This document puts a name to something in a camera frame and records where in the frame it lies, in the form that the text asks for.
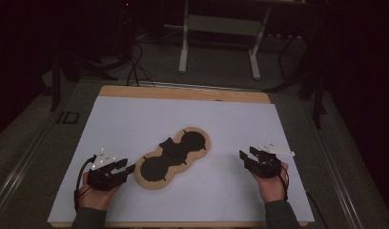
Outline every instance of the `forearm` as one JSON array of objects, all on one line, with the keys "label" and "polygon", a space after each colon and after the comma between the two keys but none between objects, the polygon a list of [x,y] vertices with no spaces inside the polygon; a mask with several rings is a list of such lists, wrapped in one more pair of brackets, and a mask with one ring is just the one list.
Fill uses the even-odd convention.
[{"label": "forearm", "polygon": [[106,211],[82,207],[78,209],[72,229],[102,229],[106,221]]},{"label": "forearm", "polygon": [[301,228],[293,209],[287,201],[277,200],[265,204],[266,224],[269,229]]}]

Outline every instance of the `gray sleeve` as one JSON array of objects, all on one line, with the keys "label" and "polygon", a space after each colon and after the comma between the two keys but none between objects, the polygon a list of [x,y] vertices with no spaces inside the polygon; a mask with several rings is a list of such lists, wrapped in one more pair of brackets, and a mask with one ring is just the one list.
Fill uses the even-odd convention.
[{"label": "gray sleeve", "polygon": [[266,224],[269,229],[301,228],[293,208],[287,201],[278,200],[265,203]]},{"label": "gray sleeve", "polygon": [[105,226],[106,211],[80,208],[72,223],[72,229],[102,229]]}]

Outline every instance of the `gray floor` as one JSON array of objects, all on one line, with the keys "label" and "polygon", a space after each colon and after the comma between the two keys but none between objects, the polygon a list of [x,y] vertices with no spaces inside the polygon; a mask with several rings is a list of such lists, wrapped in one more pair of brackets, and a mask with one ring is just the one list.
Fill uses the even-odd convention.
[{"label": "gray floor", "polygon": [[[267,37],[257,55],[262,79],[252,79],[247,51],[242,46],[212,46],[201,39],[191,39],[188,68],[177,72],[180,55],[179,36],[163,43],[137,41],[142,47],[141,67],[151,72],[156,87],[218,87],[261,91],[283,81],[276,62],[284,45],[280,38]],[[286,72],[298,62],[305,46],[296,41],[285,53]],[[136,57],[139,48],[134,48]],[[51,99],[39,96],[0,135],[0,188],[23,155],[31,154],[26,174],[21,176],[13,195],[0,208],[0,229],[51,228],[47,224],[56,192],[72,159],[85,123],[100,88],[106,84],[126,84],[131,66],[117,72],[115,82],[103,81],[85,73],[77,84],[63,82],[62,104],[50,113]],[[145,79],[139,71],[139,78]],[[152,86],[140,81],[141,85]],[[329,228],[389,228],[389,213],[379,196],[329,94],[323,105],[319,131],[311,118],[312,101],[299,100],[299,85],[279,94],[269,94],[276,104],[288,142],[293,151],[304,187],[314,197]],[[58,124],[60,112],[80,113],[76,124]],[[323,228],[316,206],[310,202],[316,222],[305,228]]]}]

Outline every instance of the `dark background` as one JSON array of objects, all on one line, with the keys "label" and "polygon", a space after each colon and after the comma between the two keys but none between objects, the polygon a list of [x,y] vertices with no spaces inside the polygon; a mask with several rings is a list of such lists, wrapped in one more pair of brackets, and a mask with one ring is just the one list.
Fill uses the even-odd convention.
[{"label": "dark background", "polygon": [[[154,36],[162,36],[163,24],[181,24],[183,1],[138,2],[135,19]],[[101,20],[108,34],[117,27],[109,26],[109,14],[117,13],[112,4],[100,7],[108,12],[102,13],[109,20]],[[44,91],[41,75],[51,69],[58,47],[93,60],[112,50],[113,41],[98,42],[101,34],[92,27],[96,5],[98,0],[0,0],[0,133]],[[325,88],[389,207],[389,1],[343,1],[325,26],[321,50],[313,52],[329,53]],[[309,66],[317,64],[311,61]]]}]

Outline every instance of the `white plastic piece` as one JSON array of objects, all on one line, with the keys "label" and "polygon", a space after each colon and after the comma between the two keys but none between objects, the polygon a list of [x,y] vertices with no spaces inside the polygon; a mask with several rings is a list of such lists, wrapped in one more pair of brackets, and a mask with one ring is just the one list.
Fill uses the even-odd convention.
[{"label": "white plastic piece", "polygon": [[92,170],[100,169],[116,161],[116,157],[110,156],[104,149],[101,149],[93,163]]},{"label": "white plastic piece", "polygon": [[263,145],[262,147],[259,146],[259,150],[262,150],[266,153],[273,154],[273,155],[285,155],[285,156],[295,156],[296,154],[293,151],[290,151],[283,146],[271,141],[268,144]]}]

